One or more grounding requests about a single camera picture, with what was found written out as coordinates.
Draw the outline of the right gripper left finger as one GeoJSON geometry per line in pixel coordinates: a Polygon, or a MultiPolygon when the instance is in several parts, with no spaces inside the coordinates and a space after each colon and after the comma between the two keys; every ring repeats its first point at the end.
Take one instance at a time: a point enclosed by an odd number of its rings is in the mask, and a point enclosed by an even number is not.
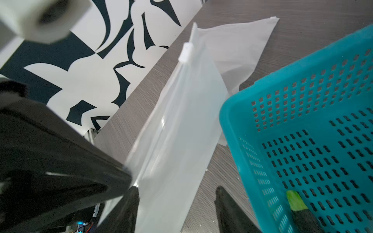
{"type": "Polygon", "coordinates": [[[139,189],[131,187],[94,233],[134,233],[139,207],[139,189]]]}

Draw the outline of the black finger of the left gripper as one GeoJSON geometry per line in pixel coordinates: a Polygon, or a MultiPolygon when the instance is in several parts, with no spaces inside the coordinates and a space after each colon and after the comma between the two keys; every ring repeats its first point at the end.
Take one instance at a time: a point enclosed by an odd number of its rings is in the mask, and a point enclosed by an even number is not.
{"type": "Polygon", "coordinates": [[[41,231],[127,192],[132,177],[54,114],[1,80],[1,232],[41,231]]]}

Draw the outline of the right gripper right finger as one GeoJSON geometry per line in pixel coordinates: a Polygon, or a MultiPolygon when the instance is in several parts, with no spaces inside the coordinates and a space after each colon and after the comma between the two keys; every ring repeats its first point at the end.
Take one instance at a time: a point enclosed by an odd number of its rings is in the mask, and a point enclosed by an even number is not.
{"type": "Polygon", "coordinates": [[[216,189],[215,208],[220,233],[261,233],[222,186],[216,189]]]}

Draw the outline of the translucent zip bag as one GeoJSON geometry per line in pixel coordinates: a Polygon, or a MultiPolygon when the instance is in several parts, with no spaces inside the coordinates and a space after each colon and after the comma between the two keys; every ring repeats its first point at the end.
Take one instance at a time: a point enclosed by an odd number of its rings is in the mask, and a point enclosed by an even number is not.
{"type": "Polygon", "coordinates": [[[179,233],[222,133],[228,96],[197,24],[178,64],[133,144],[118,117],[96,137],[98,148],[123,162],[139,190],[137,233],[179,233]]]}
{"type": "Polygon", "coordinates": [[[198,30],[230,96],[253,74],[278,21],[270,17],[198,30]]]}

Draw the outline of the teal plastic basket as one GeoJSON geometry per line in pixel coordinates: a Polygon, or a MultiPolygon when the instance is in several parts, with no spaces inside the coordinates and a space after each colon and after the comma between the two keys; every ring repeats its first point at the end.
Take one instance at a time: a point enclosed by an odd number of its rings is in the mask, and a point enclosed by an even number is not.
{"type": "Polygon", "coordinates": [[[373,27],[230,97],[220,125],[264,233],[296,233],[287,190],[326,233],[373,230],[373,27]]]}

